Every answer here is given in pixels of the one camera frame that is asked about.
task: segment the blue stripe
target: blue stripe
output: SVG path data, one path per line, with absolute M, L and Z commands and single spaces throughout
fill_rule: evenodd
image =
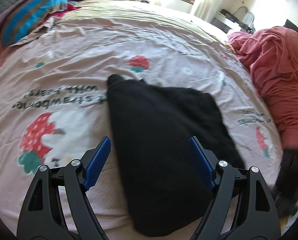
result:
M 6 44 L 8 42 L 8 39 L 11 35 L 11 32 L 14 28 L 14 26 L 17 24 L 17 22 L 19 22 L 22 17 L 24 17 L 24 15 L 30 10 L 32 9 L 34 6 L 36 6 L 37 4 L 39 4 L 41 1 L 43 0 L 33 0 L 31 3 L 29 3 L 28 5 L 26 5 L 24 8 L 22 8 L 16 15 L 15 17 L 11 20 L 10 24 L 8 25 L 4 37 L 3 37 L 3 43 Z
M 41 19 L 41 17 L 46 13 L 49 7 L 55 6 L 57 4 L 67 3 L 67 0 L 49 0 L 43 6 L 41 6 L 35 13 L 31 16 L 28 21 L 24 23 L 24 25 L 17 32 L 13 44 L 19 41 L 21 38 L 25 37 L 28 34 L 29 29 L 32 25 Z

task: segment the striped pillow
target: striped pillow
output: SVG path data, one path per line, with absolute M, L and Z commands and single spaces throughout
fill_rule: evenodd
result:
M 67 0 L 20 0 L 0 15 L 0 40 L 15 44 L 41 24 L 48 14 L 67 9 Z

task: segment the beige blanket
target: beige blanket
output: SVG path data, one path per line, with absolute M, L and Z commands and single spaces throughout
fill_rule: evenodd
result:
M 51 19 L 39 38 L 4 53 L 0 217 L 13 233 L 39 165 L 66 165 L 103 136 L 112 138 L 106 80 L 113 73 L 211 93 L 247 166 L 256 165 L 274 183 L 282 153 L 279 134 L 248 73 L 218 38 L 152 5 L 91 0 L 78 6 L 82 9 Z M 148 69 L 134 68 L 139 57 L 147 59 Z M 149 239 L 132 227 L 114 148 L 88 198 L 110 240 Z M 64 189 L 61 200 L 68 227 L 75 230 Z M 157 239 L 189 239 L 198 222 Z

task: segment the crumpled pink blanket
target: crumpled pink blanket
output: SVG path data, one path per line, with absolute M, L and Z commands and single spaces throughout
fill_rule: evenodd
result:
M 274 27 L 228 38 L 271 111 L 283 147 L 298 148 L 298 33 Z

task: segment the silver screw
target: silver screw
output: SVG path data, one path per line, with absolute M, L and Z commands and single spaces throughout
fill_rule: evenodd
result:
M 221 167 L 226 167 L 226 166 L 228 166 L 228 163 L 226 161 L 219 161 L 219 165 Z
M 78 166 L 80 164 L 80 161 L 79 160 L 73 160 L 72 162 L 71 162 L 71 165 L 72 166 Z
M 47 170 L 47 166 L 46 165 L 42 165 L 42 166 L 40 166 L 39 170 L 40 171 L 45 171 L 45 170 Z
M 255 172 L 255 173 L 258 173 L 260 170 L 259 170 L 258 167 L 253 166 L 253 167 L 251 168 L 251 171 L 253 171 L 253 172 Z

